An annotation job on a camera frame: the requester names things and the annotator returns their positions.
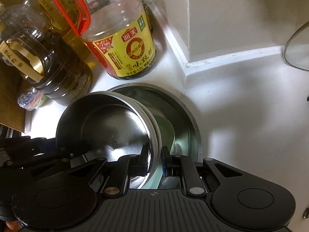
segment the black object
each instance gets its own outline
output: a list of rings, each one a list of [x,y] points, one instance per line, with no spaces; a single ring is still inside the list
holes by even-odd
[[[1,167],[0,218],[17,219],[22,232],[289,232],[295,200],[288,190],[212,158],[193,162],[163,147],[163,173],[179,177],[181,188],[129,189],[131,177],[147,174],[148,149],[74,168],[65,157],[27,168]]]

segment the metal bowl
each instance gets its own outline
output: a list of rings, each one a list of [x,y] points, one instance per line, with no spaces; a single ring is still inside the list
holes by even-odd
[[[145,83],[129,83],[110,89],[133,98],[153,115],[165,117],[175,130],[175,153],[187,155],[193,161],[202,160],[201,136],[197,123],[184,103],[161,87]]]
[[[66,108],[58,123],[56,144],[66,147],[80,140],[87,140],[91,147],[81,162],[97,157],[116,161],[123,155],[140,154],[143,144],[149,143],[148,172],[157,165],[158,144],[150,119],[140,107],[113,92],[87,94]],[[141,187],[138,184],[144,182],[144,177],[135,177],[130,186]]]

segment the red bottle handle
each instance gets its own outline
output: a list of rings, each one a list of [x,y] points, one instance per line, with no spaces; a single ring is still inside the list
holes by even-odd
[[[78,28],[75,27],[75,24],[72,22],[71,18],[65,11],[64,7],[62,6],[61,2],[59,0],[53,0],[59,10],[61,11],[62,15],[68,22],[68,24],[71,26],[73,31],[75,32],[76,35],[81,36],[81,34],[89,27],[91,18],[90,18],[90,12],[87,7],[87,4],[85,0],[74,0],[75,4],[77,5],[78,11],[79,11],[79,20],[78,20]]]

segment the red logo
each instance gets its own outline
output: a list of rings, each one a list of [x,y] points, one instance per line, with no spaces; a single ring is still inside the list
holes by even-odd
[[[112,45],[113,36],[94,42],[95,45],[105,54],[114,46]]]
[[[134,27],[132,29],[128,29],[126,30],[125,33],[123,33],[123,35],[121,36],[121,39],[123,42],[128,41],[129,39],[131,39],[132,37],[134,37],[137,34],[137,28]]]
[[[133,50],[131,49],[132,47],[132,44],[134,42],[138,42],[138,46],[136,48],[134,48]],[[135,53],[141,49],[141,53],[139,55],[135,55]],[[133,38],[127,45],[127,54],[128,56],[131,58],[131,59],[139,59],[143,56],[144,54],[144,51],[145,51],[145,44],[144,44],[144,41],[143,39],[139,38],[139,37],[136,37],[136,38]]]

